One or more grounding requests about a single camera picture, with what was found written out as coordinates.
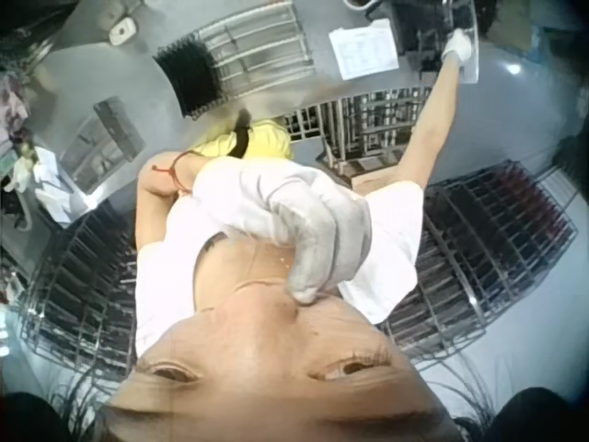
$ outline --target glove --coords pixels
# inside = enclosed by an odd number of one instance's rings
[[[442,60],[451,52],[458,56],[461,65],[464,65],[472,55],[472,41],[464,30],[456,29],[452,33],[452,37],[448,40],[444,53],[442,53]]]
[[[367,202],[292,161],[219,157],[199,173],[192,197],[227,232],[294,244],[287,287],[302,304],[353,279],[370,250]]]

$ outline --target sleeve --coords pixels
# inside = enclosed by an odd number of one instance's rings
[[[373,226],[384,229],[412,264],[417,261],[423,223],[423,189],[399,181],[365,196]]]
[[[373,240],[366,260],[351,281],[338,285],[341,296],[378,324],[417,284],[423,190],[400,181],[365,197]]]
[[[137,332],[135,348],[138,357],[154,343],[157,331],[156,313],[161,308],[158,293],[158,278],[161,273],[160,256],[162,242],[145,245],[137,254],[137,276],[135,280],[135,308],[137,311]]]

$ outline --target finger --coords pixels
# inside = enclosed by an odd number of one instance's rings
[[[288,289],[297,301],[311,303],[331,275],[337,235],[335,220],[303,182],[284,186],[272,196],[271,204],[295,243]]]
[[[354,278],[371,244],[370,211],[364,199],[354,200],[339,190],[321,193],[337,224],[335,251],[327,288]]]

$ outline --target red string bracelet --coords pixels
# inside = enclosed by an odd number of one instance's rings
[[[185,155],[188,154],[193,154],[196,156],[201,156],[200,154],[197,154],[196,152],[193,152],[191,150],[187,150],[186,152],[182,152],[180,155],[178,155],[176,157],[176,159],[174,159],[174,161],[172,162],[172,165],[169,167],[169,169],[160,169],[158,166],[154,165],[151,167],[151,170],[155,171],[155,172],[164,172],[167,173],[172,181],[174,182],[174,185],[176,186],[176,188],[179,191],[185,192],[185,193],[192,193],[192,189],[187,189],[186,187],[184,187],[182,185],[182,183],[179,181],[178,179],[178,174],[176,173],[176,163],[178,163],[178,160],[181,159],[182,157],[184,157]]]

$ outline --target eye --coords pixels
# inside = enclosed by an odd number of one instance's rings
[[[158,376],[160,378],[173,380],[174,382],[180,382],[184,384],[198,380],[198,377],[190,371],[178,366],[171,366],[167,364],[154,366],[149,370],[149,373],[153,376]]]
[[[317,380],[336,380],[376,366],[390,366],[390,359],[384,355],[365,357],[355,355],[349,359],[331,364],[321,371],[311,373],[309,376]]]
[[[377,366],[377,365],[365,363],[365,362],[350,362],[350,363],[338,366],[335,369],[332,369],[329,372],[325,373],[323,376],[323,380],[333,380],[333,379],[344,378],[346,376],[353,375],[354,373],[358,373],[359,371],[366,370],[366,369],[372,368],[374,366]]]

